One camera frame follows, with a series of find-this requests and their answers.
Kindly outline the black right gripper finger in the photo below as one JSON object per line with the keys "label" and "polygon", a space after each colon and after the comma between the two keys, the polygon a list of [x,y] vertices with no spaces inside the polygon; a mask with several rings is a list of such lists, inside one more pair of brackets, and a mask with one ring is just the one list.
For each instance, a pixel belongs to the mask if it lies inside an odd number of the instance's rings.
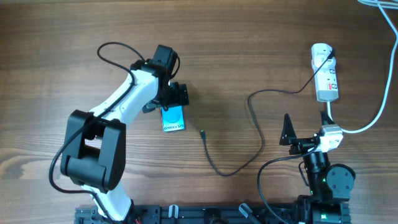
{"label": "black right gripper finger", "polygon": [[334,124],[335,122],[329,117],[328,113],[326,111],[321,111],[321,121],[322,125],[331,125]]}
{"label": "black right gripper finger", "polygon": [[282,146],[288,146],[297,143],[297,136],[294,131],[292,121],[289,114],[284,115],[284,125],[280,136],[279,144]]}

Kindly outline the blue screen Galaxy smartphone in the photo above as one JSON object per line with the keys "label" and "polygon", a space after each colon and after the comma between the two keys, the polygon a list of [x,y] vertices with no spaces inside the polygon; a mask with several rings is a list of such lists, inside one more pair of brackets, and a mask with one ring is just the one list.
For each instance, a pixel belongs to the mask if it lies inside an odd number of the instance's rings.
{"label": "blue screen Galaxy smartphone", "polygon": [[183,106],[172,107],[167,111],[162,108],[161,113],[163,132],[168,133],[185,129]]}

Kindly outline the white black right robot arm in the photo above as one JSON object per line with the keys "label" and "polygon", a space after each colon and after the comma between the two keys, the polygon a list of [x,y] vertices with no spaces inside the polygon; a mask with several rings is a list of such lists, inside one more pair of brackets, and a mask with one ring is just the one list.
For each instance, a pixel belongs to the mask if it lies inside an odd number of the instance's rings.
{"label": "white black right robot arm", "polygon": [[352,222],[348,201],[354,187],[356,174],[344,164],[331,164],[328,152],[336,149],[343,140],[342,129],[321,112],[320,130],[309,138],[298,138],[290,116],[284,115],[284,126],[279,144],[289,146],[291,156],[303,159],[310,195],[300,195],[292,205],[289,223]]}

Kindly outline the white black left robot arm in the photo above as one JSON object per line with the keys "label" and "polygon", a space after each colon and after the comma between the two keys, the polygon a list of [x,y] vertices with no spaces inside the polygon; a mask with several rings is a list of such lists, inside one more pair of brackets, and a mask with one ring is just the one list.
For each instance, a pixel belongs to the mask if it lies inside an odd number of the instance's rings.
{"label": "white black left robot arm", "polygon": [[75,210],[75,223],[141,223],[121,183],[126,165],[127,127],[140,113],[162,112],[188,105],[186,85],[171,80],[180,58],[158,45],[154,56],[140,57],[127,68],[127,78],[102,104],[90,111],[75,110],[68,118],[63,146],[54,157],[60,172],[81,188],[65,194],[88,194],[95,205]]}

